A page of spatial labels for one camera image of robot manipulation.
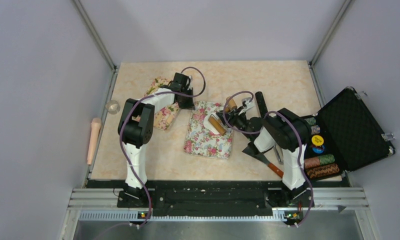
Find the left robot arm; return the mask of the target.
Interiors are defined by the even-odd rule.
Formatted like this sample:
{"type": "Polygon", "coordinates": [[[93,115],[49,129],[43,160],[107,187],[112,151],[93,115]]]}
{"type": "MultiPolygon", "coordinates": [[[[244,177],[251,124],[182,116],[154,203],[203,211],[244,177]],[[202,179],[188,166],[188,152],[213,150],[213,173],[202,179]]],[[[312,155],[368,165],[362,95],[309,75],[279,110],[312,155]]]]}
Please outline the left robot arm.
{"type": "Polygon", "coordinates": [[[143,98],[125,101],[118,125],[121,149],[126,157],[127,174],[124,192],[137,207],[148,202],[148,193],[143,190],[147,182],[147,144],[154,131],[155,114],[165,107],[177,104],[183,109],[193,110],[192,77],[175,73],[173,80],[159,85],[143,98]]]}

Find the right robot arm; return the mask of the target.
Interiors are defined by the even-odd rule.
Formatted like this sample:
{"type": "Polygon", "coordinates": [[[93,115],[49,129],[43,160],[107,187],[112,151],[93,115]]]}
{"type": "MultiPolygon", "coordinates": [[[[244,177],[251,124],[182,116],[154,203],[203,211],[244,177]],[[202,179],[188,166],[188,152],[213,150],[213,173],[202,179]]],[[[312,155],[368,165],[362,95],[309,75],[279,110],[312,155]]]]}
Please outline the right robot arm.
{"type": "Polygon", "coordinates": [[[304,172],[305,151],[311,134],[309,124],[286,108],[273,116],[246,116],[246,107],[231,107],[217,112],[223,126],[234,127],[247,139],[243,153],[266,164],[270,169],[276,167],[265,157],[265,153],[280,147],[283,157],[283,171],[277,174],[285,185],[281,200],[287,206],[295,206],[307,190],[308,178],[304,172]]]}

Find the white dough piece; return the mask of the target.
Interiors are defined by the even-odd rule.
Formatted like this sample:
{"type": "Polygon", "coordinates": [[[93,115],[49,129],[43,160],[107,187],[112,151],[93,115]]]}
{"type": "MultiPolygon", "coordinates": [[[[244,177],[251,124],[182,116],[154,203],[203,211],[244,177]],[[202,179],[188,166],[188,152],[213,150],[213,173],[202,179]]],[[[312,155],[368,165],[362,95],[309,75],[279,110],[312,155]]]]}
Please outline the white dough piece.
{"type": "Polygon", "coordinates": [[[222,135],[225,132],[216,113],[209,113],[203,120],[203,126],[214,135],[222,135]]]}

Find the wooden double-ended rolling pin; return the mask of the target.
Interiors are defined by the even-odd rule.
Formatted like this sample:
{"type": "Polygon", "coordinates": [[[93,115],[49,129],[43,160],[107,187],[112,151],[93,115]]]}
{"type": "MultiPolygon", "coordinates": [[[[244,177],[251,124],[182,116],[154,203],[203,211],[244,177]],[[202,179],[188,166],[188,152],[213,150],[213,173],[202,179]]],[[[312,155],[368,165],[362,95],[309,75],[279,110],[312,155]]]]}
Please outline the wooden double-ended rolling pin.
{"type": "Polygon", "coordinates": [[[229,123],[230,118],[238,108],[233,99],[227,97],[226,100],[228,103],[225,107],[221,103],[214,103],[204,118],[204,127],[214,135],[223,136],[228,131],[229,127],[224,121],[224,117],[226,117],[229,123]]]}

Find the metal scraper with red handle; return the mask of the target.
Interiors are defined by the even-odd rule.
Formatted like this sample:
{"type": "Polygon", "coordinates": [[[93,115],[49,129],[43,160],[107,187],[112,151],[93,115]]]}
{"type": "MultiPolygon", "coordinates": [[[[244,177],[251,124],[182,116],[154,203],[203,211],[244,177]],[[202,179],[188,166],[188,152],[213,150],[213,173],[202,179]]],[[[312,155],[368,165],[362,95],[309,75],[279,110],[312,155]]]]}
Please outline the metal scraper with red handle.
{"type": "Polygon", "coordinates": [[[275,164],[273,164],[266,156],[265,153],[269,152],[270,150],[273,150],[275,153],[275,157],[277,161],[282,164],[283,160],[276,148],[276,146],[272,146],[270,149],[265,150],[264,152],[259,152],[259,150],[256,148],[256,146],[250,142],[243,150],[242,152],[258,161],[261,163],[265,164],[269,169],[271,169],[275,174],[277,174],[280,178],[283,178],[283,171],[280,170],[275,164]]]}

